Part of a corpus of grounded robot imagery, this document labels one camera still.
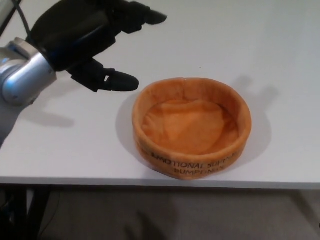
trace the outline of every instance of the tabletop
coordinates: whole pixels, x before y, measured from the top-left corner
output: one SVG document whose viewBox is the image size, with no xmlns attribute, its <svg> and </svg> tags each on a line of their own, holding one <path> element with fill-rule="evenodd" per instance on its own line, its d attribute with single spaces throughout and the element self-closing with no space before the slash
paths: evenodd
<svg viewBox="0 0 320 240">
<path fill-rule="evenodd" d="M 24 0 L 32 27 L 57 0 Z M 121 33 L 96 56 L 137 77 L 134 92 L 98 93 L 66 72 L 19 117 L 0 151 L 0 184 L 320 188 L 320 1 L 139 0 L 166 22 Z M 16 13 L 0 39 L 25 38 Z M 135 149 L 132 106 L 175 77 L 226 83 L 247 102 L 252 132 L 231 167 L 183 181 L 148 168 Z"/>
</svg>

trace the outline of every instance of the robotic hand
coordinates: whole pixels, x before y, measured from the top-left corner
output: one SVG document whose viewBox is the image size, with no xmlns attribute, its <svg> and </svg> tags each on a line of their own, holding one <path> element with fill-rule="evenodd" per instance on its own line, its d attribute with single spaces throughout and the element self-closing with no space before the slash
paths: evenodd
<svg viewBox="0 0 320 240">
<path fill-rule="evenodd" d="M 132 34 L 144 24 L 167 19 L 138 2 L 125 0 L 61 0 L 44 13 L 26 40 L 16 38 L 0 48 L 0 147 L 19 114 L 67 71 L 86 88 L 127 92 L 139 81 L 93 59 L 116 42 L 121 32 Z"/>
</svg>

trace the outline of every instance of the orange fabric bowl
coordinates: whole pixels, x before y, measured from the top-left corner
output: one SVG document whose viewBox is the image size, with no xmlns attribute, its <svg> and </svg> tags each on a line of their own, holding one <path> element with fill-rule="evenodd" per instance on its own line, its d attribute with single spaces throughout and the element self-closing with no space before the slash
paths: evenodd
<svg viewBox="0 0 320 240">
<path fill-rule="evenodd" d="M 147 86 L 132 112 L 135 145 L 156 171 L 192 180 L 222 171 L 242 154 L 252 122 L 243 98 L 207 78 Z"/>
</svg>

